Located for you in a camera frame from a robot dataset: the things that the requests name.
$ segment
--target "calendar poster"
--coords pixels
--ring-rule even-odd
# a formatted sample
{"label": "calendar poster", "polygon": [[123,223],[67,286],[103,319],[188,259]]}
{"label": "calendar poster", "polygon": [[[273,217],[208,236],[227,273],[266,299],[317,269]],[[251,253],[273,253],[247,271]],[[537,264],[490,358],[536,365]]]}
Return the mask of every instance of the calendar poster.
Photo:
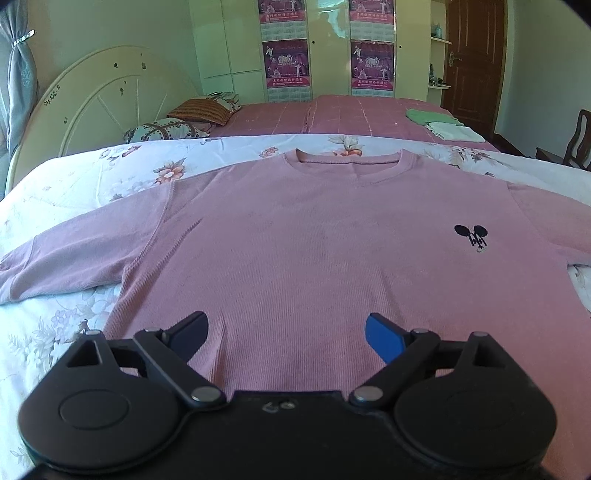
{"label": "calendar poster", "polygon": [[269,101],[310,101],[308,41],[278,40],[262,46]]}
{"label": "calendar poster", "polygon": [[352,93],[394,96],[394,44],[351,41]]}
{"label": "calendar poster", "polygon": [[351,38],[394,43],[394,0],[349,0]]}
{"label": "calendar poster", "polygon": [[263,41],[307,38],[304,0],[258,0]]}

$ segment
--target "floral bedsheet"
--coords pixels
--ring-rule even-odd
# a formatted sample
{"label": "floral bedsheet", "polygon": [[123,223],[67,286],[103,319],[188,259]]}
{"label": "floral bedsheet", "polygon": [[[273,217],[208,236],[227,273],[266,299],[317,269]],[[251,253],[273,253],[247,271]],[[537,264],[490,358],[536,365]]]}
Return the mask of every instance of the floral bedsheet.
{"label": "floral bedsheet", "polygon": [[[527,184],[591,206],[591,173],[530,158],[411,140],[348,135],[265,135],[123,145],[45,162],[0,202],[0,257],[34,235],[109,202],[226,165],[299,148],[313,154],[384,155],[406,149],[462,170]],[[591,269],[569,268],[591,310]],[[119,285],[0,306],[0,479],[31,467],[17,413],[69,345],[104,327]]]}

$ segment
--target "white headboard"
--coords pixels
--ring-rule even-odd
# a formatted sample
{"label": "white headboard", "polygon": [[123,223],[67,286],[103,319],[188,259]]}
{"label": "white headboard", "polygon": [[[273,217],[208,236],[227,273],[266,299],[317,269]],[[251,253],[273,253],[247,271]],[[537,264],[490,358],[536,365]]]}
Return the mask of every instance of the white headboard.
{"label": "white headboard", "polygon": [[33,110],[6,192],[45,160],[119,145],[130,128],[163,118],[195,96],[189,78],[147,48],[114,47],[84,57]]}

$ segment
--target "pink bedsheet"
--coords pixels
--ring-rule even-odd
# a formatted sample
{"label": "pink bedsheet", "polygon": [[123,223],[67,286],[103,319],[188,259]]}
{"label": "pink bedsheet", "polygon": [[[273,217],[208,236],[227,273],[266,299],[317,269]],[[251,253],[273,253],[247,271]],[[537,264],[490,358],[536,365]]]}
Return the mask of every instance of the pink bedsheet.
{"label": "pink bedsheet", "polygon": [[216,127],[211,137],[305,134],[309,110],[309,102],[244,105],[225,126]]}
{"label": "pink bedsheet", "polygon": [[307,133],[402,138],[497,151],[488,142],[443,141],[425,127],[411,122],[406,117],[410,108],[451,115],[441,107],[420,100],[321,95],[311,103]]}
{"label": "pink bedsheet", "polygon": [[254,103],[245,105],[211,137],[273,134],[343,134],[402,138],[441,145],[497,151],[490,143],[443,141],[406,117],[409,108],[447,110],[420,100],[321,95],[312,102]]}

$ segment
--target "mouse ears logo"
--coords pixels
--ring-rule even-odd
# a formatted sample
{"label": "mouse ears logo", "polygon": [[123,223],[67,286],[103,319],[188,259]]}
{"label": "mouse ears logo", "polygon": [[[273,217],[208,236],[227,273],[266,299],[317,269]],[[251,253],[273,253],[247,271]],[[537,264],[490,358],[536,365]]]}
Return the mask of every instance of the mouse ears logo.
{"label": "mouse ears logo", "polygon": [[484,238],[488,235],[488,230],[481,225],[476,225],[474,231],[471,232],[467,226],[456,225],[455,231],[460,236],[468,237],[473,247],[476,247],[478,253],[483,252],[488,248]]}

